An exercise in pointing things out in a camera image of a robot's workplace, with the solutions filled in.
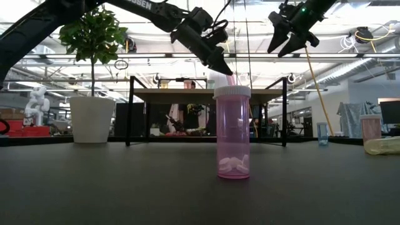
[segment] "pill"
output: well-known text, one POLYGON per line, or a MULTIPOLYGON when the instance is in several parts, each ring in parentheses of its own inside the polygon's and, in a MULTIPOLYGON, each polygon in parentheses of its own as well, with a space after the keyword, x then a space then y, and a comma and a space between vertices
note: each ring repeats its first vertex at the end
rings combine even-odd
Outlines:
POLYGON ((232 157, 229 160, 229 165, 231 165, 232 168, 236 168, 236 166, 241 165, 242 161, 236 157, 232 157))
POLYGON ((248 167, 249 167, 249 155, 244 155, 244 156, 243 156, 242 165, 243 165, 245 168, 248 168, 248 167))
POLYGON ((219 161, 219 165, 220 166, 225 166, 225 165, 227 165, 228 163, 229 163, 229 158, 228 157, 226 157, 226 158, 223 158, 223 159, 221 159, 220 161, 219 161))
POLYGON ((243 165, 237 165, 237 166, 236 166, 236 169, 237 169, 238 171, 241 171, 241 172, 244 173, 244 174, 248 174, 248 173, 249 173, 249 169, 246 168, 246 167, 244 167, 243 165))
POLYGON ((230 165, 219 167, 220 173, 228 173, 228 172, 231 172, 231 170, 232 170, 232 167, 230 165))

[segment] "gray tabletop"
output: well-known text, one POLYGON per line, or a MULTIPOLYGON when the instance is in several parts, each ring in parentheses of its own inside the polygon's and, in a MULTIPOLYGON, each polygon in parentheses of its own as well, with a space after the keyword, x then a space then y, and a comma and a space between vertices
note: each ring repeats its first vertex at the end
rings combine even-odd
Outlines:
POLYGON ((316 142, 250 157, 232 181, 215 144, 0 148, 0 224, 399 224, 400 157, 316 142))

